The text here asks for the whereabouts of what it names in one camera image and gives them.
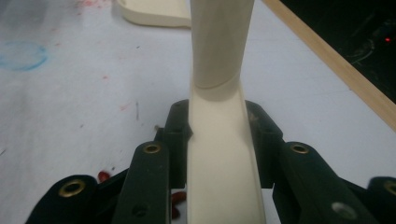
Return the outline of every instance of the red mark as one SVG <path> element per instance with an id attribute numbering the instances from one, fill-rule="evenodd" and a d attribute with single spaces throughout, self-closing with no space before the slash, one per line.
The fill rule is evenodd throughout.
<path id="1" fill-rule="evenodd" d="M 171 196 L 171 201 L 172 201 L 172 219 L 176 219 L 180 217 L 180 212 L 176 208 L 176 205 L 179 203 L 182 203 L 186 201 L 187 194 L 185 191 L 179 191 L 176 193 L 173 193 Z"/>
<path id="2" fill-rule="evenodd" d="M 101 171 L 98 174 L 99 183 L 103 183 L 103 182 L 107 181 L 109 178 L 110 178 L 110 174 L 106 171 Z"/>
<path id="3" fill-rule="evenodd" d="M 106 1 L 100 1 L 100 0 L 77 0 L 76 6 L 97 7 L 97 8 L 108 7 L 108 5 L 106 5 Z"/>
<path id="4" fill-rule="evenodd" d="M 120 111 L 124 111 L 124 110 L 128 109 L 130 104 L 131 103 L 129 103 L 128 105 L 120 105 Z"/>
<path id="5" fill-rule="evenodd" d="M 187 198 L 186 192 L 185 191 L 179 191 L 179 192 L 176 192 L 176 193 L 172 194 L 171 201 L 172 201 L 172 204 L 176 205 L 176 204 L 179 204 L 179 203 L 182 203 L 182 202 L 186 201 L 186 198 Z"/>
<path id="6" fill-rule="evenodd" d="M 93 2 L 92 2 L 92 1 L 90 1 L 90 0 L 84 1 L 84 6 L 90 7 L 90 6 L 92 6 L 92 5 L 93 5 Z"/>
<path id="7" fill-rule="evenodd" d="M 180 212 L 172 205 L 172 219 L 177 219 L 178 217 L 180 217 Z"/>

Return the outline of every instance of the blue ink mark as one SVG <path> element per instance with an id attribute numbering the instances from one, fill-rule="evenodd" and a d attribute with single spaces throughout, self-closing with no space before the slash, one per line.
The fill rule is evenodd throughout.
<path id="1" fill-rule="evenodd" d="M 11 41 L 0 45 L 0 68 L 11 71 L 30 71 L 43 64 L 47 51 L 36 43 Z"/>

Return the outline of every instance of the white tube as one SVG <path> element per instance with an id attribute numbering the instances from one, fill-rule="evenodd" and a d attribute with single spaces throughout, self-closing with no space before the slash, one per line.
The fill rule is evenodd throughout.
<path id="1" fill-rule="evenodd" d="M 239 81 L 254 0 L 191 0 L 195 86 Z"/>

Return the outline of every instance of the screw hole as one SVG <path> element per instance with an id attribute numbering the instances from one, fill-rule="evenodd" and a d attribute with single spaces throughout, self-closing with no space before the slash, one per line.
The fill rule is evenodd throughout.
<path id="1" fill-rule="evenodd" d="M 384 184 L 385 189 L 396 196 L 396 182 L 392 182 L 392 181 L 387 181 Z"/>
<path id="2" fill-rule="evenodd" d="M 354 220 L 358 217 L 355 209 L 345 203 L 332 203 L 332 210 L 344 219 Z"/>
<path id="3" fill-rule="evenodd" d="M 149 211 L 149 206 L 145 203 L 137 204 L 132 209 L 132 215 L 134 217 L 145 217 Z"/>
<path id="4" fill-rule="evenodd" d="M 157 153 L 161 150 L 161 147 L 158 145 L 148 145 L 146 146 L 143 151 L 149 154 Z"/>
<path id="5" fill-rule="evenodd" d="M 291 146 L 291 150 L 294 152 L 300 153 L 300 154 L 306 154 L 309 152 L 309 149 L 306 147 L 303 147 L 301 145 L 293 145 Z"/>
<path id="6" fill-rule="evenodd" d="M 69 198 L 80 194 L 85 189 L 85 182 L 80 179 L 74 179 L 65 183 L 59 189 L 59 196 Z"/>

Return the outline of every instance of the white plastic channel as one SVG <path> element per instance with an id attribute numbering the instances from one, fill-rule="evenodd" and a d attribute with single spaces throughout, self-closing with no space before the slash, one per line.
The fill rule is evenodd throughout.
<path id="1" fill-rule="evenodd" d="M 191 0 L 188 223 L 265 223 L 239 80 L 253 0 Z"/>

